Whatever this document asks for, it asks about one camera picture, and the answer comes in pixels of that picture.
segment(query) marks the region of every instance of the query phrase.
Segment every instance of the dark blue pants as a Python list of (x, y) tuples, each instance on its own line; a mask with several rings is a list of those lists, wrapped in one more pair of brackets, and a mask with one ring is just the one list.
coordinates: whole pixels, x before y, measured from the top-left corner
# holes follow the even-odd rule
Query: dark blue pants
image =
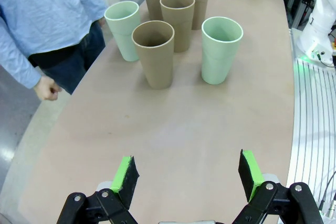
[(42, 69), (42, 71), (53, 78), (69, 94), (72, 94), (104, 47), (103, 33), (99, 23), (94, 22), (89, 34), (85, 35), (82, 41), (76, 45), (76, 49), (70, 57), (51, 68)]

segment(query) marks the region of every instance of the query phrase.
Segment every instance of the brown tabletop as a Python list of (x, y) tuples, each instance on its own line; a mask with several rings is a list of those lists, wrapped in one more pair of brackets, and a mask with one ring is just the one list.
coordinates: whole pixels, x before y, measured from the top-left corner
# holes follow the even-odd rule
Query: brown tabletop
[[(145, 3), (142, 19), (147, 20)], [(244, 37), (224, 83), (201, 78), (201, 31), (174, 56), (173, 84), (152, 90), (140, 62), (110, 41), (63, 110), (19, 210), (33, 224), (56, 223), (67, 196), (91, 195), (122, 156), (140, 173), (130, 212), (138, 223), (231, 223), (246, 197), (240, 149), (286, 184), (293, 128), (290, 37), (282, 0), (209, 0), (206, 17), (239, 22)]]

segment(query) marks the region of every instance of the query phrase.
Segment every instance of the light blue dress shirt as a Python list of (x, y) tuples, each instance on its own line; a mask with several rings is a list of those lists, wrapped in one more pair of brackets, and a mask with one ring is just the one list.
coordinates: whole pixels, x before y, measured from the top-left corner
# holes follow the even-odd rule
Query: light blue dress shirt
[(106, 8), (103, 0), (0, 0), (0, 65), (32, 88), (40, 74), (27, 57), (78, 44)]

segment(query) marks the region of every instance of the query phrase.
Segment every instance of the mint green cup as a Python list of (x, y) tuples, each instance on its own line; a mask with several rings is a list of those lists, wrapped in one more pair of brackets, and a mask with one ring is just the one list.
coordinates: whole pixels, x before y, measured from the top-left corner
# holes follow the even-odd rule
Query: mint green cup
[(238, 51), (243, 29), (234, 20), (211, 17), (202, 24), (202, 78), (209, 84), (222, 83)]
[(139, 5), (133, 1), (118, 2), (105, 11), (104, 17), (124, 60), (138, 60), (132, 32), (140, 25)]

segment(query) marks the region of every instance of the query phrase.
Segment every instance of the person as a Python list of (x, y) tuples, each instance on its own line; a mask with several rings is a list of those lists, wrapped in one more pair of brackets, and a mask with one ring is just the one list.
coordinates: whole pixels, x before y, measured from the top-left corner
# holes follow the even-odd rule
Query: person
[(60, 87), (72, 94), (105, 47), (106, 8), (103, 0), (0, 0), (0, 65), (42, 100), (57, 100)]

